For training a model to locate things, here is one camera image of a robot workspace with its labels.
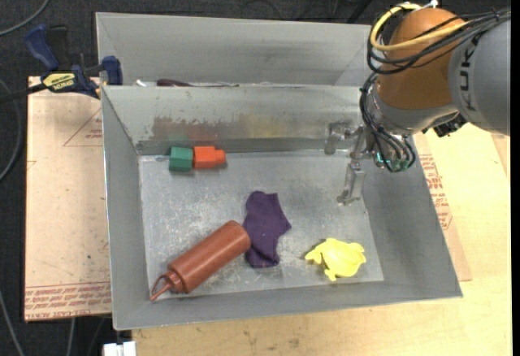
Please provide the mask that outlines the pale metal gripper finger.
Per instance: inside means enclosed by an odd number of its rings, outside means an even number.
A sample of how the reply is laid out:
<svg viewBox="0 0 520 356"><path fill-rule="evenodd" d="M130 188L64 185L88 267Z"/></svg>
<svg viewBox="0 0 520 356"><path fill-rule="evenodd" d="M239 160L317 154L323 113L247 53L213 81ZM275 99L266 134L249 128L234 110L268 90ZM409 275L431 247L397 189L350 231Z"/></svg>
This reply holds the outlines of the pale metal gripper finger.
<svg viewBox="0 0 520 356"><path fill-rule="evenodd" d="M341 205L347 205L359 200L362 197L365 176L366 173L362 169L360 162L353 159L347 166L344 187L336 198L337 202Z"/></svg>
<svg viewBox="0 0 520 356"><path fill-rule="evenodd" d="M357 129L350 123L335 122L329 124L325 140L324 154L333 155L338 148L349 149L354 145Z"/></svg>

